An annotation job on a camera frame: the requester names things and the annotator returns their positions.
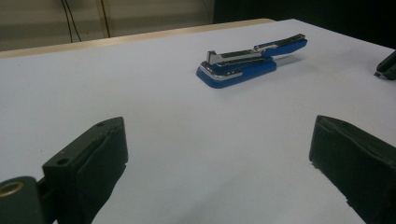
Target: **beige wall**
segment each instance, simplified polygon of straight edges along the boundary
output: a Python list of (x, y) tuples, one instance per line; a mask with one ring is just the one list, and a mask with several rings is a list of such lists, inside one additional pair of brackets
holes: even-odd
[[(107, 37), (101, 0), (68, 3), (83, 41)], [(103, 0), (103, 5), (110, 36), (121, 36), (209, 24), (214, 0)], [(0, 50), (64, 43), (70, 36), (61, 0), (0, 1)]]

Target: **blue stapler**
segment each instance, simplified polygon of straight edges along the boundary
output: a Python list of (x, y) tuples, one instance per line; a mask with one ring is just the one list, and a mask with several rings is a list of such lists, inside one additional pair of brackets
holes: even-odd
[(217, 54), (211, 50), (206, 61), (198, 67), (196, 75), (208, 86), (216, 89), (249, 80), (276, 70), (272, 56), (292, 53), (303, 48), (305, 35), (254, 46), (236, 52)]

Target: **white table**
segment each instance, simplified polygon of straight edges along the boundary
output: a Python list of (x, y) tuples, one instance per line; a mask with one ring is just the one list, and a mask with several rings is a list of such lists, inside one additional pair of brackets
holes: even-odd
[[(222, 90), (195, 71), (208, 50), (304, 34), (273, 73)], [(393, 49), (300, 21), (0, 60), (0, 181), (41, 165), (93, 124), (123, 116), (130, 161), (93, 223), (360, 224), (308, 159), (315, 118), (396, 146)]]

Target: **white tabletop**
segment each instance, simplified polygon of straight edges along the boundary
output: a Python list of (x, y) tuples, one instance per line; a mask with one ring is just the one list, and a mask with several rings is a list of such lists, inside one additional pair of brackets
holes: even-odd
[[(275, 72), (222, 90), (195, 71), (217, 53), (304, 34)], [(393, 52), (300, 21), (0, 60), (0, 181), (41, 165), (93, 124), (123, 116), (125, 173), (93, 223), (360, 224), (308, 159), (315, 118), (396, 146)]]

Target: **table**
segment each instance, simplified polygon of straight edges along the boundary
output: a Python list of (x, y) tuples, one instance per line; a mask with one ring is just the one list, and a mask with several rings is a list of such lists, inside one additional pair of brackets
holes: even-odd
[[(273, 73), (222, 90), (195, 75), (208, 50), (296, 34), (307, 46)], [(360, 224), (310, 164), (310, 141), (325, 115), (396, 146), (396, 82), (373, 76), (392, 52), (287, 20), (3, 54), (0, 181), (41, 178), (41, 164), (93, 124), (123, 116), (130, 161), (93, 223)]]

